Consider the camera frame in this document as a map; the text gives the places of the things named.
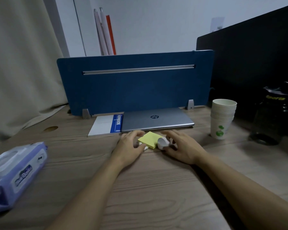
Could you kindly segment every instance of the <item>forearm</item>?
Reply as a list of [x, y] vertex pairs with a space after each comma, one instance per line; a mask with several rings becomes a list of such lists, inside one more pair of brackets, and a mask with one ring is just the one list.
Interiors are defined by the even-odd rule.
[[108, 196], [121, 169], [112, 159], [105, 162], [47, 230], [99, 229]]
[[220, 189], [249, 229], [288, 229], [288, 202], [205, 154], [197, 164]]

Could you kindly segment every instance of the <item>desk surface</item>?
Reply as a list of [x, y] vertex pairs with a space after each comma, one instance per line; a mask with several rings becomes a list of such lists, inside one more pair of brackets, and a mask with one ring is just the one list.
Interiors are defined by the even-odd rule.
[[[92, 178], [110, 156], [119, 134], [87, 137], [95, 120], [67, 113], [54, 116], [0, 144], [12, 147], [45, 141], [48, 163], [14, 209], [0, 215], [0, 229], [43, 229]], [[209, 153], [288, 201], [288, 140], [280, 146], [247, 141], [249, 131], [232, 123], [226, 140], [210, 131], [210, 109], [186, 111], [195, 122], [182, 129]], [[54, 131], [44, 129], [58, 126]], [[209, 178], [198, 168], [147, 150], [115, 182], [101, 229], [236, 229], [240, 221]]]

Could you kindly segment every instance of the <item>yellow sticky note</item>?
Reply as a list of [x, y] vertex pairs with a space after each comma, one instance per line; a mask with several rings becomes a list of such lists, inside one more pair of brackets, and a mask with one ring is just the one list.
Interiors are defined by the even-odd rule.
[[145, 143], [148, 147], [154, 149], [157, 146], [158, 139], [161, 137], [162, 137], [161, 135], [158, 135], [150, 131], [141, 138], [139, 138], [138, 141]]

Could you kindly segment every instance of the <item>beige curtain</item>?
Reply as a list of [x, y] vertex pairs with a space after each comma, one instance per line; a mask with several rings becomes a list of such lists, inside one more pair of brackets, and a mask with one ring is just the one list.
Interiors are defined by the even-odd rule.
[[43, 0], [0, 0], [0, 141], [67, 103], [61, 57]]

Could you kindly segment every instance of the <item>silver laptop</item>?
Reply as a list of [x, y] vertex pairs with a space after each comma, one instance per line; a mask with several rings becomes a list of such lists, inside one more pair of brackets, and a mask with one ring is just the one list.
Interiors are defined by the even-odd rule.
[[124, 112], [122, 132], [193, 126], [194, 122], [179, 108]]

